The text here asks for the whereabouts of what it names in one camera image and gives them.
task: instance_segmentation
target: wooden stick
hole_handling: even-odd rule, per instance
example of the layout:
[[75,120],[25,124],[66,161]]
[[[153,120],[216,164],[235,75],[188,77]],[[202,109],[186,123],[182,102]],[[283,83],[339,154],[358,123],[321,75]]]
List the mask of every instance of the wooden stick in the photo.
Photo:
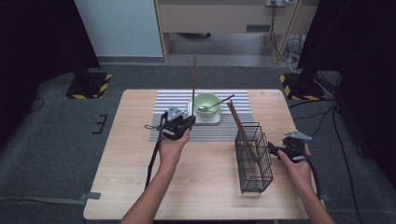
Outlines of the wooden stick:
[[239,130],[239,135],[241,136],[241,139],[245,145],[245,147],[248,150],[248,153],[250,154],[250,157],[257,162],[256,155],[254,153],[254,150],[251,148],[251,145],[248,141],[248,135],[245,132],[245,129],[242,125],[241,120],[239,119],[238,114],[236,113],[235,107],[233,106],[233,101],[230,100],[230,102],[227,103],[228,108],[230,108],[231,114],[233,115],[233,119],[235,120],[236,126],[238,126]]
[[192,73],[192,106],[191,106],[191,114],[194,115],[194,100],[195,100],[195,82],[197,76],[197,55],[194,54],[194,62],[193,62],[193,73]]

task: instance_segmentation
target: utensil holder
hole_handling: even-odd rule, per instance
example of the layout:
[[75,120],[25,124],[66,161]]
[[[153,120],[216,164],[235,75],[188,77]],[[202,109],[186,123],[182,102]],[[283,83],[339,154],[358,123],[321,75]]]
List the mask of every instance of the utensil holder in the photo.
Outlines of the utensil holder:
[[241,192],[262,193],[274,180],[267,139],[259,122],[243,122],[242,126],[247,134],[249,146],[245,146],[238,131],[235,151]]

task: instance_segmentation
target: metal spoon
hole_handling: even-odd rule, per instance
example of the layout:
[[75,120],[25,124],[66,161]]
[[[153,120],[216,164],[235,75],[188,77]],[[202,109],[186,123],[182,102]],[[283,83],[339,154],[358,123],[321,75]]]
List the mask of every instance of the metal spoon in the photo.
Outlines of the metal spoon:
[[[224,100],[218,102],[218,103],[215,104],[215,105],[219,105],[219,104],[223,103],[224,101],[231,99],[232,97],[234,97],[234,94],[231,95],[231,96],[229,96],[229,97],[227,97],[226,99],[224,99]],[[215,105],[212,105],[212,106],[200,106],[200,107],[198,107],[198,110],[199,110],[199,111],[202,111],[202,112],[207,112],[207,111],[209,110],[209,108],[211,108],[211,107],[213,107],[213,106],[215,106]]]

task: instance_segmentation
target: table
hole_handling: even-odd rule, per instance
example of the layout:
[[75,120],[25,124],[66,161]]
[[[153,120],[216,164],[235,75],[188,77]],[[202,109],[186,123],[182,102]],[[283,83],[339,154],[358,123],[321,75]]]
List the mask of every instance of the table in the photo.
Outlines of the table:
[[[267,139],[281,146],[283,132],[295,126],[282,91],[248,90],[255,121]],[[128,90],[120,100],[84,217],[119,220],[145,187],[154,142],[145,129],[153,118],[156,90]],[[307,218],[284,165],[272,156],[274,181],[263,193],[241,193],[234,142],[189,142],[159,208],[158,220]],[[152,176],[159,165],[156,160]]]

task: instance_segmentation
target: black and white striped cloth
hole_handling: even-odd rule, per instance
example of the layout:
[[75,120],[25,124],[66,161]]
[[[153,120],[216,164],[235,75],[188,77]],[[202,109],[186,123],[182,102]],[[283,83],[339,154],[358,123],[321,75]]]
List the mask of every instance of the black and white striped cloth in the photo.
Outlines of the black and white striped cloth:
[[[253,122],[253,114],[251,112],[250,101],[248,99],[248,91],[244,90],[197,90],[195,95],[201,92],[212,92],[216,94],[220,100],[235,94],[233,106],[241,120],[241,122]],[[169,106],[175,106],[185,111],[185,117],[190,113],[187,111],[192,91],[187,90],[159,90],[154,109],[152,126],[156,127],[160,124],[160,118]],[[236,137],[238,128],[233,119],[233,115],[227,106],[228,101],[221,104],[221,120],[216,123],[197,123],[192,127],[190,141],[192,142],[233,142]],[[150,133],[150,142],[157,141],[158,131],[153,129]]]

